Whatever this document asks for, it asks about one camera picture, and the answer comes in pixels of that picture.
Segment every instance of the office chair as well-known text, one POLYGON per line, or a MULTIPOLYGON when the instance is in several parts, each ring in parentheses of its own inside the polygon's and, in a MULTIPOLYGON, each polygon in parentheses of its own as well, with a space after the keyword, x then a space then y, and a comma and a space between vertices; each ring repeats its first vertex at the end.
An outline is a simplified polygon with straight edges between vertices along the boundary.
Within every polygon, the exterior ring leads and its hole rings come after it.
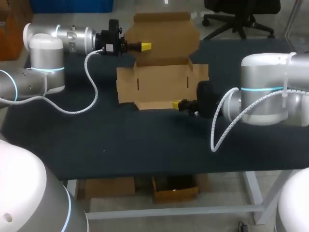
POLYGON ((281 9, 280 0, 204 0, 205 7, 214 12, 223 12, 235 16, 205 14, 202 22, 203 26, 209 26, 209 19, 226 22, 225 25, 215 30, 204 40, 232 29, 233 33, 238 33, 241 39, 246 39, 243 27, 254 28, 269 32, 268 38, 275 38, 274 29, 256 22, 254 14, 277 14, 281 9))

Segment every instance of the metal table frame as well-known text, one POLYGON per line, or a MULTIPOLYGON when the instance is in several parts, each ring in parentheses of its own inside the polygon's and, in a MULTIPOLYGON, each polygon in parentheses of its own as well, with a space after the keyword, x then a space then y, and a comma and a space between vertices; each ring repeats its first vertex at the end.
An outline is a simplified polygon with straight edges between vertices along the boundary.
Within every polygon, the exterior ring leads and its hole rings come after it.
MULTIPOLYGON (((269 193, 263 199, 255 172, 243 172, 251 204, 235 206, 212 206, 212 207, 192 207, 192 208, 166 208, 166 209, 143 209, 125 210, 110 212, 86 213, 89 220, 111 219, 111 218, 139 218, 153 216, 172 216, 172 215, 201 215, 201 214, 222 214, 222 213, 244 213, 254 212, 256 225, 263 225, 270 219, 276 211, 277 202, 284 183, 288 180, 293 170, 281 172, 269 193)), ((68 191, 76 197, 78 180, 69 180, 68 191)))

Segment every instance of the table leg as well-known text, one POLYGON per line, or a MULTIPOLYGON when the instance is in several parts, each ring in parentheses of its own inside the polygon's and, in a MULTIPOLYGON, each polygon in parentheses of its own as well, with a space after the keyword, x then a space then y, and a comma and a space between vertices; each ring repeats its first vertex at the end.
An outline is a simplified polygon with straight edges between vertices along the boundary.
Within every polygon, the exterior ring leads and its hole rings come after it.
POLYGON ((280 197, 281 189, 285 182, 289 179, 293 170, 284 170, 280 173, 274 185, 270 188, 267 196, 262 202, 264 211, 254 213, 254 221, 256 225, 264 225, 274 214, 280 197))
POLYGON ((261 204, 263 202, 263 197, 259 184, 257 182, 255 172, 244 172, 243 173, 247 191, 252 204, 261 204))
POLYGON ((288 44, 289 44, 289 47, 291 49, 291 51, 295 51, 291 41, 290 41, 290 33, 291 33, 291 28, 292 28, 292 24, 297 16, 297 13, 301 7, 303 3, 303 0, 295 0, 295 3, 294 3, 294 6, 292 8, 292 11, 291 11, 291 14, 290 14, 290 17, 289 17, 289 20, 288 20, 288 23, 286 25, 286 28, 285 28, 285 32, 284 32, 284 37, 285 39, 287 40, 288 44))
POLYGON ((68 180, 67 190, 74 198, 77 197, 78 190, 78 181, 77 180, 68 180))

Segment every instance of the open cardboard box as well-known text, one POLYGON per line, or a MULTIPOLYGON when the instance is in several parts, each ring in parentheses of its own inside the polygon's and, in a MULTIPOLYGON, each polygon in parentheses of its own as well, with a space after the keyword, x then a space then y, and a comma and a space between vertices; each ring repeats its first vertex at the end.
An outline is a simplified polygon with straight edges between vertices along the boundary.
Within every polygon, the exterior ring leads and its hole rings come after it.
POLYGON ((188 57, 199 47, 199 32, 187 12, 136 14, 125 33, 128 43, 151 43, 147 52, 131 52, 131 68, 117 68, 119 103, 134 102, 140 110, 169 109, 172 101, 196 100, 200 81, 209 80, 208 65, 188 57))

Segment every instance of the orange object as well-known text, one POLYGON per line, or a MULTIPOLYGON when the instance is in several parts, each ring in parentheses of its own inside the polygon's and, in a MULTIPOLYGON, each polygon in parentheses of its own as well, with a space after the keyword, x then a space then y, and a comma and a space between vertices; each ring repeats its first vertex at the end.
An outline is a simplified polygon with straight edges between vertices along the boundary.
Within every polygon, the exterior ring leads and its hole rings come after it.
POLYGON ((0 0, 0 61, 19 58, 24 47, 23 29, 32 16, 27 0, 0 0))

